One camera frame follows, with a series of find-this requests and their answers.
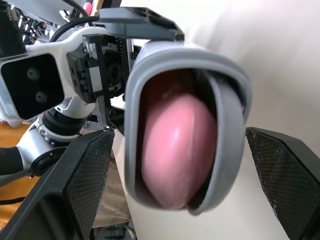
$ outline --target black mesh panel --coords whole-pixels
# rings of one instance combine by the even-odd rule
[[[246,136],[275,216],[291,240],[315,239],[305,235],[319,213],[319,182],[284,142],[256,129],[247,128]]]
[[[82,236],[89,236],[97,213],[106,183],[112,143],[108,134],[92,143],[66,186],[67,201]]]

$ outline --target pink egg-shaped object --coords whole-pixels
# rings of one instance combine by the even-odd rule
[[[90,15],[92,11],[92,4],[90,2],[85,2],[83,4],[83,9]]]
[[[190,93],[162,98],[147,113],[142,177],[167,209],[180,209],[204,184],[217,145],[216,119]]]

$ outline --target white wall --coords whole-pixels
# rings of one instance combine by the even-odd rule
[[[175,20],[188,41],[236,61],[252,80],[248,126],[299,138],[320,156],[320,1],[124,0],[123,5],[149,7]],[[263,194],[248,144],[230,194],[210,212],[192,217],[128,201],[140,240],[288,239]]]

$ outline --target black cable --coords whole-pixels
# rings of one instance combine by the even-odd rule
[[[19,197],[15,199],[10,199],[10,200],[0,200],[0,205],[10,205],[10,204],[17,204],[21,203],[26,197]]]
[[[99,20],[98,16],[85,16],[85,17],[74,19],[66,23],[65,25],[61,26],[50,38],[49,43],[56,42],[62,34],[64,34],[66,31],[68,31],[69,29],[72,29],[77,25],[81,25],[89,22],[95,22],[98,20]]]
[[[69,4],[71,7],[77,9],[81,14],[82,17],[89,17],[89,14],[86,12],[86,10],[77,2],[73,1],[73,0],[62,0],[64,1],[66,4]]]

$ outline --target red object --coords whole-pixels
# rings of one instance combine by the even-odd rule
[[[165,79],[168,83],[179,82]],[[161,88],[166,89],[160,99],[147,99],[141,172],[149,191],[164,208],[180,209],[204,184],[211,170],[217,124],[203,102],[189,91],[182,92],[190,86],[186,80],[180,82],[182,87],[176,93],[164,86],[167,84],[163,79],[153,91],[159,95]]]
[[[83,9],[90,15],[92,11],[92,4],[90,2],[86,2],[83,5]]]

